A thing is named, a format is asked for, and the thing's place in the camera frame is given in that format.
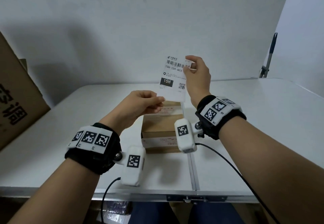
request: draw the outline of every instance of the paper slip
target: paper slip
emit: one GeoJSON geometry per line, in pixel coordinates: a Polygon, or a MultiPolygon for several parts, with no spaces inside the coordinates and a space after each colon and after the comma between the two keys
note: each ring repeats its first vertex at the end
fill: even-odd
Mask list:
{"type": "Polygon", "coordinates": [[[186,97],[186,76],[183,67],[190,68],[191,61],[179,59],[172,56],[167,58],[160,80],[158,96],[163,96],[165,100],[184,102],[186,97]]]}

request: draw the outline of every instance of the hand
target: hand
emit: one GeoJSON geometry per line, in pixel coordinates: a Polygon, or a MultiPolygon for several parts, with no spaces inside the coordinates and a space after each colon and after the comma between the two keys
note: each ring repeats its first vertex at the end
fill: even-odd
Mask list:
{"type": "Polygon", "coordinates": [[[132,91],[99,122],[112,128],[120,135],[124,129],[132,126],[140,116],[161,111],[164,100],[163,97],[157,97],[153,91],[132,91]]]}
{"type": "Polygon", "coordinates": [[[186,86],[191,98],[191,103],[197,108],[199,102],[207,95],[210,95],[209,85],[211,75],[202,58],[188,55],[186,59],[194,62],[191,66],[194,70],[184,66],[183,72],[187,78],[186,86]]]}

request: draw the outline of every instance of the left hand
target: left hand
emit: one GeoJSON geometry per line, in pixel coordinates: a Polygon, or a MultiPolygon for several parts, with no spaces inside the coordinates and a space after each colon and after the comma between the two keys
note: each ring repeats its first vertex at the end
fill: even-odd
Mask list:
{"type": "Polygon", "coordinates": [[[120,135],[124,129],[132,126],[140,116],[161,111],[164,100],[161,96],[157,97],[153,91],[132,91],[99,122],[112,128],[120,135]]]}

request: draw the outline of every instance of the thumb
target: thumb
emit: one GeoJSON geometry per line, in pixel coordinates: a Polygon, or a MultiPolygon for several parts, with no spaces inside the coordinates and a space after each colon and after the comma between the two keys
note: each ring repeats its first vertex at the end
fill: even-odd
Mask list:
{"type": "Polygon", "coordinates": [[[186,78],[189,78],[189,76],[192,74],[190,68],[187,66],[183,67],[183,73],[185,74],[186,78]]]}
{"type": "Polygon", "coordinates": [[[159,96],[159,97],[152,97],[152,98],[144,98],[144,102],[146,107],[150,106],[150,105],[156,105],[159,104],[161,102],[163,102],[165,100],[164,97],[159,96]]]}

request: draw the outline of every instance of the wrist strap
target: wrist strap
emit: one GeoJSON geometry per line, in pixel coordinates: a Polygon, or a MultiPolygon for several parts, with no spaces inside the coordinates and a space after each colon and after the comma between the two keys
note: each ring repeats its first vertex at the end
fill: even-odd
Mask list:
{"type": "Polygon", "coordinates": [[[86,128],[89,127],[79,129],[68,145],[69,150],[65,154],[65,158],[70,158],[101,175],[115,164],[112,160],[116,153],[122,150],[120,138],[113,129],[104,124],[95,123],[92,125],[99,130],[90,128],[88,130],[91,131],[87,131],[86,128]]]}
{"type": "Polygon", "coordinates": [[[214,140],[219,139],[219,131],[233,117],[240,116],[246,120],[239,105],[214,95],[208,95],[199,102],[196,116],[201,121],[203,132],[214,140]]]}

